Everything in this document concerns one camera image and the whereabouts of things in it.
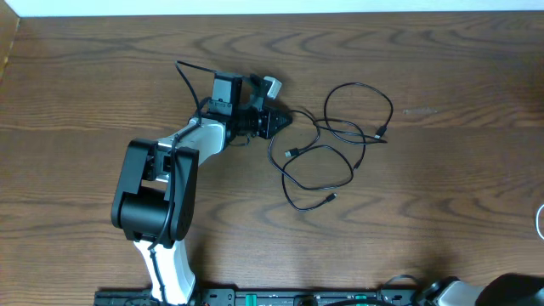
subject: wooden surface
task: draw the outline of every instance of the wooden surface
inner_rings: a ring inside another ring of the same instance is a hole
[[[542,13],[25,19],[0,87],[2,305],[89,305],[95,290],[149,284],[110,209],[128,141],[169,135],[194,110],[175,59],[277,76],[282,102],[317,116],[342,82],[395,105],[389,144],[370,147],[314,212],[288,206],[262,139],[204,164],[187,238],[200,281],[358,288],[404,273],[475,285],[544,274]],[[211,76],[188,75],[210,94]],[[387,106],[350,89],[329,111],[373,133]],[[276,158],[312,132],[297,121]],[[342,177],[338,159],[307,157],[292,168],[302,181]],[[325,196],[292,194],[299,205]]]
[[[0,82],[3,67],[8,63],[9,51],[13,45],[18,24],[19,16],[3,0],[0,0]]]

